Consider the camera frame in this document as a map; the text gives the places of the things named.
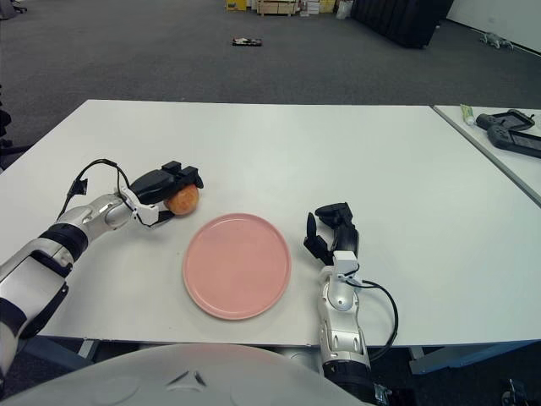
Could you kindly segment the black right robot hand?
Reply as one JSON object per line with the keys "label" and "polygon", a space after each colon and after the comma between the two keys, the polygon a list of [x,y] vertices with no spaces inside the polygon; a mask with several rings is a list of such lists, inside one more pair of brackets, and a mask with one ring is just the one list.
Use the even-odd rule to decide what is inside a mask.
{"label": "black right robot hand", "polygon": [[[316,217],[333,232],[331,247],[317,234]],[[307,217],[304,247],[314,258],[321,260],[326,266],[333,264],[336,251],[351,251],[358,255],[359,233],[352,222],[352,212],[348,203],[335,203],[319,207],[315,213]]]}

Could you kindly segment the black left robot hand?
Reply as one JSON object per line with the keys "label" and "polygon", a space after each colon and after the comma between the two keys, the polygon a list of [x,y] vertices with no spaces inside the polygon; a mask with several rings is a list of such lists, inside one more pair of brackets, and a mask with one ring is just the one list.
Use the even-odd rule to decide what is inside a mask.
{"label": "black left robot hand", "polygon": [[137,178],[123,192],[137,219],[151,227],[193,212],[199,202],[199,190],[203,188],[196,167],[183,167],[180,162],[171,161]]}

